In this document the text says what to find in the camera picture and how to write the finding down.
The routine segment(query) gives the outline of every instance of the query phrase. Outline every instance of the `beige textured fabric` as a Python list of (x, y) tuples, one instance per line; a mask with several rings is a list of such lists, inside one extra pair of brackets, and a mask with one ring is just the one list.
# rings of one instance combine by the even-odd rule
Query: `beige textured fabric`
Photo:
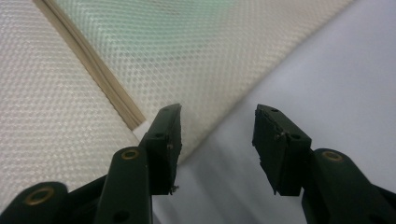
[(46, 0), (143, 115), (181, 103), (184, 160), (255, 83), (352, 0)]
[(23, 189), (69, 190), (137, 140), (35, 4), (0, 1), (0, 213)]

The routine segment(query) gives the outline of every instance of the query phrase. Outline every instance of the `white surface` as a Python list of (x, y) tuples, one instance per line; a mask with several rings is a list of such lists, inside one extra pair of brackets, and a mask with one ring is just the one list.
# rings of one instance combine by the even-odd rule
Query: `white surface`
[(107, 173), (137, 140), (29, 0), (0, 1), (0, 213), (23, 189), (69, 190)]
[(187, 158), (252, 87), (352, 0), (55, 0), (152, 122), (181, 103)]
[(395, 11), (392, 0), (358, 1), (297, 48), (179, 166), (178, 192), (153, 197), (161, 223), (306, 223), (301, 199), (274, 196), (259, 165), (257, 104), (283, 111), (313, 149), (346, 153), (396, 191)]
[(140, 142), (145, 136), (146, 132), (149, 131), (149, 127), (151, 126), (150, 122), (144, 121), (139, 127), (135, 128), (132, 133), (136, 137), (136, 139)]

